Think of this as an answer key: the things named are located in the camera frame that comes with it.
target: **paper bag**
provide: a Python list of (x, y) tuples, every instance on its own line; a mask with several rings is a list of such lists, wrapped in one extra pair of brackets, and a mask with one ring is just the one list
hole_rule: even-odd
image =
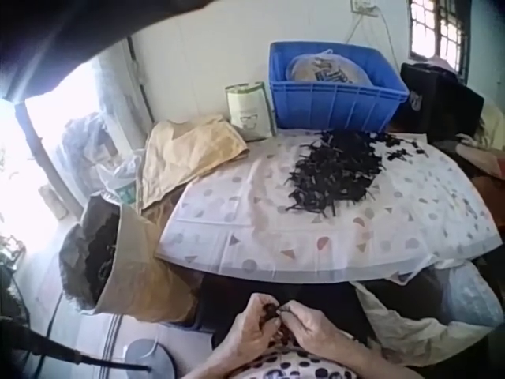
[(116, 211), (117, 207), (101, 197), (92, 197), (81, 225), (65, 238), (60, 273), (66, 297), (88, 314), (127, 314), (147, 322), (185, 320), (196, 300), (189, 287), (154, 257), (160, 229), (128, 205), (121, 205), (110, 274), (96, 301), (95, 278), (90, 279), (87, 270), (90, 262), (99, 261), (100, 271), (105, 264), (101, 257), (92, 256), (100, 252), (90, 246)]
[(219, 115), (182, 124), (158, 123), (147, 143), (137, 208), (160, 201), (175, 187), (207, 174), (246, 149), (233, 126)]

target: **patterned tablecloth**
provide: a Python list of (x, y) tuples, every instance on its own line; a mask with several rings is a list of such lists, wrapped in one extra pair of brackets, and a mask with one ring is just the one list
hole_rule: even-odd
[[(415, 275), (501, 244), (469, 179), (422, 142), (428, 156), (403, 143), (412, 156), (406, 162), (384, 158), (373, 197), (341, 202), (335, 217), (287, 211), (288, 174), (306, 152), (301, 145), (317, 138), (285, 133), (250, 144), (246, 159), (190, 183), (164, 229), (158, 257), (252, 280), (335, 283)], [(387, 150), (376, 145), (381, 155)]]

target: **person's left hand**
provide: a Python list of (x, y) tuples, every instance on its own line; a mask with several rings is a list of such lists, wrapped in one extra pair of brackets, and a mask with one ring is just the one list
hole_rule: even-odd
[(263, 307), (267, 304), (279, 306), (270, 295), (252, 294), (244, 312), (237, 315), (228, 335), (214, 350), (208, 363), (219, 367), (225, 374), (262, 355), (281, 325), (279, 317), (261, 324), (265, 316)]

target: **pile of black items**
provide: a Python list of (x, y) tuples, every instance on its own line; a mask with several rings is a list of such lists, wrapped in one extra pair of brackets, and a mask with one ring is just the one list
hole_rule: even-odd
[(320, 141), (306, 145), (308, 156), (301, 156), (288, 181), (295, 190), (296, 202), (288, 209), (324, 213), (330, 207), (335, 216), (336, 201), (356, 203), (368, 193), (373, 179), (383, 169), (375, 155), (376, 142), (368, 133), (322, 132)]
[(112, 214), (105, 224), (96, 231), (88, 246), (89, 255), (85, 261), (86, 269), (84, 274), (95, 302), (98, 302), (112, 270), (118, 228), (119, 214)]

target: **white plastic bag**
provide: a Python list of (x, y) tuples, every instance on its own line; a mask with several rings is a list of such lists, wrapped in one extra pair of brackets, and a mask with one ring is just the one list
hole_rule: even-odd
[(436, 270), (436, 273), (440, 279), (446, 276), (448, 280), (448, 285), (443, 288), (442, 310), (445, 317), (492, 328), (503, 323), (503, 310), (498, 298), (472, 263)]
[(263, 82), (226, 87), (230, 123), (245, 141), (271, 137), (274, 121)]
[(474, 345), (503, 322), (499, 300), (471, 262), (435, 271), (444, 293), (444, 324), (435, 318), (403, 317), (389, 310), (363, 284), (352, 283), (378, 342), (392, 362), (434, 365)]
[(333, 81), (372, 85), (367, 73), (356, 63), (326, 50), (319, 54), (303, 54), (287, 66), (288, 81)]
[(136, 201), (137, 171), (144, 160), (144, 155), (144, 149), (134, 151), (114, 171), (102, 164), (96, 167), (100, 180), (107, 191), (119, 197), (125, 204), (133, 204)]

